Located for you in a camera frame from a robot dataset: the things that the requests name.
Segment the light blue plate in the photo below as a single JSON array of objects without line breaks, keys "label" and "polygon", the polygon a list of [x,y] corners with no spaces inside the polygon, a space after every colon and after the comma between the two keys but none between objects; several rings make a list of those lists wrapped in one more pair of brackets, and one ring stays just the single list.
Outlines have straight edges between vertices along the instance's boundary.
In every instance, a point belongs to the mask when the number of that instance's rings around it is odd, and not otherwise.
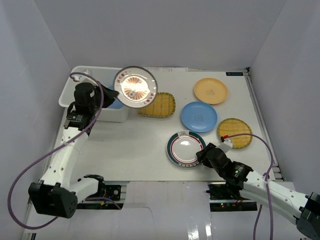
[{"label": "light blue plate", "polygon": [[121,109],[124,105],[118,100],[118,97],[115,99],[114,102],[110,102],[110,99],[107,96],[108,90],[114,90],[112,86],[104,87],[103,94],[104,94],[104,101],[103,101],[103,108],[111,108],[111,109]]},{"label": "light blue plate", "polygon": [[193,101],[186,104],[180,113],[183,125],[196,133],[206,133],[215,128],[218,122],[216,110],[201,101]]}]

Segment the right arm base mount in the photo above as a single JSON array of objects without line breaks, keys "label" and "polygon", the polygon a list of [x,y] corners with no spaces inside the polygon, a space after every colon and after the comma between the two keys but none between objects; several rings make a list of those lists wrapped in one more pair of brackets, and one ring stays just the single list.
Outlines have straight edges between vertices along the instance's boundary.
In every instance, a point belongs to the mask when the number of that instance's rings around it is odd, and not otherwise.
[{"label": "right arm base mount", "polygon": [[209,184],[206,193],[209,195],[209,207],[212,213],[255,212],[258,210],[255,201],[227,191],[227,186],[223,182]]}]

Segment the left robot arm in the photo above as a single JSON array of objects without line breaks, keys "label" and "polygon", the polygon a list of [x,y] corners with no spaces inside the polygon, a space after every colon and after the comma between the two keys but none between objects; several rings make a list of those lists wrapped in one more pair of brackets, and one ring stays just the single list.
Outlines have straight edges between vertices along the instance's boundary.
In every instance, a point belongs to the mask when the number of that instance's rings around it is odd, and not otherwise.
[{"label": "left robot arm", "polygon": [[63,125],[62,149],[52,157],[50,165],[38,183],[31,183],[28,194],[38,214],[71,218],[79,203],[87,198],[99,200],[105,196],[104,178],[87,174],[71,183],[71,176],[85,142],[96,121],[99,108],[109,107],[118,92],[90,82],[79,83],[74,101],[67,109]]}]

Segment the green rimmed white plate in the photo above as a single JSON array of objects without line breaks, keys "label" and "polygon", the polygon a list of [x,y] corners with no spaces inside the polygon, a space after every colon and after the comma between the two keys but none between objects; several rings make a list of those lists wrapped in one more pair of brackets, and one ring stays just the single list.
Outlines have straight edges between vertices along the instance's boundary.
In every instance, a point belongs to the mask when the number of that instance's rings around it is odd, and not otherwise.
[{"label": "green rimmed white plate", "polygon": [[166,153],[173,164],[181,168],[194,168],[200,162],[196,153],[206,147],[204,139],[193,131],[178,131],[173,134],[167,144]]}]

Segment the yellow round plate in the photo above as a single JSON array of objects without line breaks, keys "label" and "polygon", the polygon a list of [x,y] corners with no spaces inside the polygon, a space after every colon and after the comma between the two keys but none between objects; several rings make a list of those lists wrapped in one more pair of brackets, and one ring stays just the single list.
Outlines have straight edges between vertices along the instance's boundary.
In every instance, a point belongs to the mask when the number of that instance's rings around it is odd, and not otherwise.
[{"label": "yellow round plate", "polygon": [[217,105],[224,102],[228,96],[226,85],[216,78],[202,78],[193,88],[194,95],[202,102]]}]

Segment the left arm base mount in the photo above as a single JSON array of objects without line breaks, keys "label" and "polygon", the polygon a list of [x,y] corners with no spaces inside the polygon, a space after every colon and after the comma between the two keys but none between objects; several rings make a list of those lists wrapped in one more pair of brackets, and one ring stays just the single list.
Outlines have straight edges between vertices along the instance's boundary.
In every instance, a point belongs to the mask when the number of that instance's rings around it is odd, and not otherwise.
[{"label": "left arm base mount", "polygon": [[102,198],[79,203],[78,210],[121,210],[126,198],[126,187],[109,184],[103,188]]}]

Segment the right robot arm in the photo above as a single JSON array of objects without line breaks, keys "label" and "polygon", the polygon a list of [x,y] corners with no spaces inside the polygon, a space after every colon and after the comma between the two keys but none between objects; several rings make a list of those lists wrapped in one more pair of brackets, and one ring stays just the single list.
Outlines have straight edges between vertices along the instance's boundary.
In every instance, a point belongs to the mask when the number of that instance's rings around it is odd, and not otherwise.
[{"label": "right robot arm", "polygon": [[297,192],[286,188],[253,170],[250,166],[230,160],[227,147],[212,143],[196,153],[197,160],[214,169],[225,180],[226,195],[252,200],[275,211],[294,224],[311,240],[320,238],[320,195]]}]

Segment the bamboo pattern round plate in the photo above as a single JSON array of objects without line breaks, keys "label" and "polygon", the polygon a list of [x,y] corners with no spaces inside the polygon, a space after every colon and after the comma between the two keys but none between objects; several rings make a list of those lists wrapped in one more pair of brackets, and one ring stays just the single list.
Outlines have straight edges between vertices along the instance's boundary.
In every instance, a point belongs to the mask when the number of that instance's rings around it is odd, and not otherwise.
[{"label": "bamboo pattern round plate", "polygon": [[[238,118],[226,118],[220,122],[217,128],[219,138],[236,134],[251,134],[252,130],[247,123]],[[231,138],[233,149],[244,149],[251,144],[253,137],[251,135],[241,135]]]}]

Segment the sunburst pattern round plate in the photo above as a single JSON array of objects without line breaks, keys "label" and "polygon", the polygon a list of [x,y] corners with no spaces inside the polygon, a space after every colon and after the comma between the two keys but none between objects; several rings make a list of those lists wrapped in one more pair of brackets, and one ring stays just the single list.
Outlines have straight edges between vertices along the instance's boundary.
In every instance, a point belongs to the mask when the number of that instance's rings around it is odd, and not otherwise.
[{"label": "sunburst pattern round plate", "polygon": [[149,70],[140,66],[128,66],[115,75],[113,89],[118,92],[117,99],[123,105],[141,109],[156,99],[158,83]]}]

